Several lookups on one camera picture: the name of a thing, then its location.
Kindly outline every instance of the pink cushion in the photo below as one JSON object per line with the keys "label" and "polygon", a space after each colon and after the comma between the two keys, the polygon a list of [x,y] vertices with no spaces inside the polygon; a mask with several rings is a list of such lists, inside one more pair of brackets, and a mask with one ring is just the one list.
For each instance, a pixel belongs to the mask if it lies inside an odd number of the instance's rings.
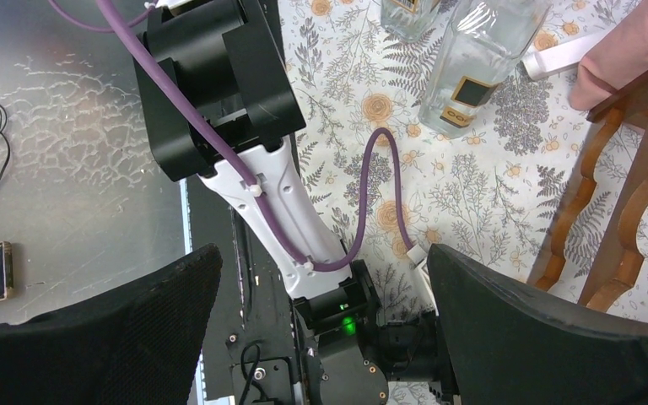
{"label": "pink cushion", "polygon": [[580,61],[570,106],[590,110],[648,69],[648,0],[642,0]]}

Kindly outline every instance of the gold label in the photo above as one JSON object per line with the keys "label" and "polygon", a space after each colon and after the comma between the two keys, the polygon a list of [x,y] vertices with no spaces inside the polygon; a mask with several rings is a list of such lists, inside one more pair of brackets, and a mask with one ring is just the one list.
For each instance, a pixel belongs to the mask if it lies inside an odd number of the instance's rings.
{"label": "gold label", "polygon": [[451,100],[469,107],[479,107],[490,100],[490,96],[493,95],[499,84],[487,84],[475,78],[463,76],[461,81],[458,82]]}
{"label": "gold label", "polygon": [[458,110],[446,107],[440,115],[440,119],[448,122],[456,128],[465,128],[471,125],[475,116],[467,116]]}
{"label": "gold label", "polygon": [[416,6],[419,4],[419,0],[393,0],[393,2],[411,13],[416,13]]}

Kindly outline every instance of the screw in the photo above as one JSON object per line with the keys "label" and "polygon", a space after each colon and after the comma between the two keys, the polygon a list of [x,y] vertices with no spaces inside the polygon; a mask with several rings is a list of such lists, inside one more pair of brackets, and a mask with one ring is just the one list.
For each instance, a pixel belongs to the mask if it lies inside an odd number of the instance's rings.
{"label": "screw", "polygon": [[262,367],[258,367],[255,370],[255,380],[257,380],[257,381],[264,379],[264,377],[266,375],[267,375],[267,372]]}

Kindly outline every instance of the glass bottle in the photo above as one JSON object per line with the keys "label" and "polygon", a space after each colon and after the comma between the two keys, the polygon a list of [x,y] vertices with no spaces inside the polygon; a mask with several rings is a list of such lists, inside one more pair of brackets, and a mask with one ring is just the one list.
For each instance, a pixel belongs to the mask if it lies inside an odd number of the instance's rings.
{"label": "glass bottle", "polygon": [[418,119],[459,138],[521,60],[549,0],[461,0],[446,26]]}
{"label": "glass bottle", "polygon": [[440,0],[381,0],[381,26],[401,41],[415,42],[433,24]]}

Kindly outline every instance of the table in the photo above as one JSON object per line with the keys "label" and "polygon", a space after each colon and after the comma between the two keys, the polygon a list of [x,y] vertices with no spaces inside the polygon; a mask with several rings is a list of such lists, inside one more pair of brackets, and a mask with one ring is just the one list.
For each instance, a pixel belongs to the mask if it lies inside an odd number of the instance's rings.
{"label": "table", "polygon": [[[401,45],[379,26],[380,2],[282,0],[286,67],[307,128],[298,136],[302,177],[327,224],[345,240],[356,228],[357,184],[365,141],[388,127],[400,151],[408,233],[446,243],[520,281],[539,246],[590,130],[567,94],[575,72],[532,82],[518,69],[478,114],[471,132],[448,140],[416,118],[426,77],[455,0],[443,0],[432,30]],[[639,0],[555,0],[533,46],[545,49],[614,26]],[[551,290],[576,301],[639,146],[622,128],[597,166],[597,192],[571,232],[571,257]],[[390,318],[429,303],[409,277],[397,233],[391,151],[375,148],[363,257]],[[648,211],[638,245],[647,256],[637,285],[610,313],[648,322]],[[398,384],[390,403],[433,403],[420,384]]]}
{"label": "table", "polygon": [[[102,23],[91,3],[63,6]],[[13,243],[15,278],[0,322],[87,299],[185,253],[180,187],[153,161],[132,62],[113,37],[75,29],[45,1],[1,0],[0,102],[13,146],[0,241]],[[0,144],[0,164],[4,154]]]}

